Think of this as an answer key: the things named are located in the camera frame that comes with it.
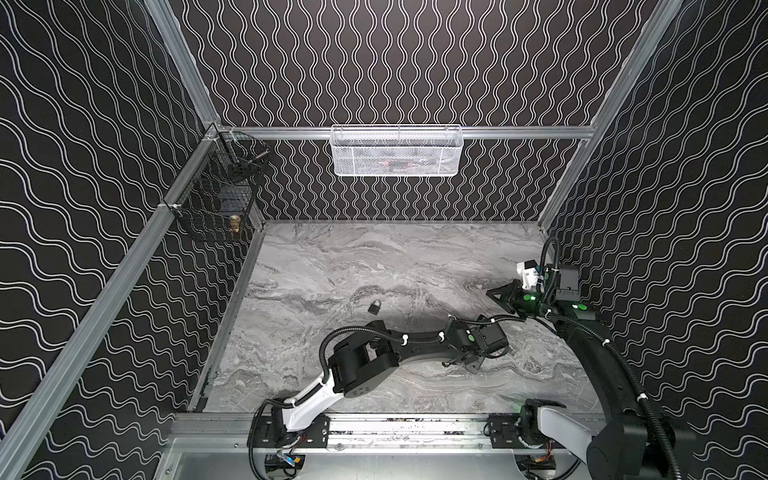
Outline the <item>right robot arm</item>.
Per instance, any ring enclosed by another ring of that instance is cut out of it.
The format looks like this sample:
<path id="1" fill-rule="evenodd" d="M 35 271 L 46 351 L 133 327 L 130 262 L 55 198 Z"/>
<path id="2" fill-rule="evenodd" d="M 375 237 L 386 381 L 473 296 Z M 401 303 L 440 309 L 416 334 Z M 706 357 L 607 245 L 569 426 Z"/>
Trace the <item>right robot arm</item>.
<path id="1" fill-rule="evenodd" d="M 530 400 L 530 443 L 552 440 L 565 447 L 593 479 L 682 479 L 681 454 L 695 439 L 665 415 L 642 385 L 635 368 L 616 347 L 596 310 L 582 300 L 579 273 L 560 260 L 561 244 L 544 241 L 539 260 L 521 262 L 518 277 L 486 295 L 503 314 L 493 322 L 533 320 L 573 351 L 597 394 L 604 422 L 589 427 L 561 406 Z"/>

